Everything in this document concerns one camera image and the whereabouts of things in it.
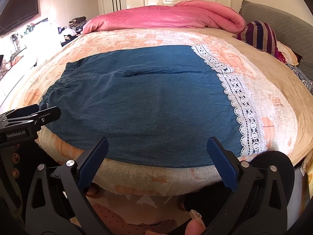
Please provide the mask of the right hand thumb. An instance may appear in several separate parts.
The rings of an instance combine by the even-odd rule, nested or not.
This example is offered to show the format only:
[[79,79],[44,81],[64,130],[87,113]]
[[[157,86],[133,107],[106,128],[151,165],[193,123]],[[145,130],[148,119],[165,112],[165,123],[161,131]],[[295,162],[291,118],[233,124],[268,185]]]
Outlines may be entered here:
[[185,235],[201,235],[206,229],[202,216],[196,210],[190,210],[189,215],[192,219],[187,224]]

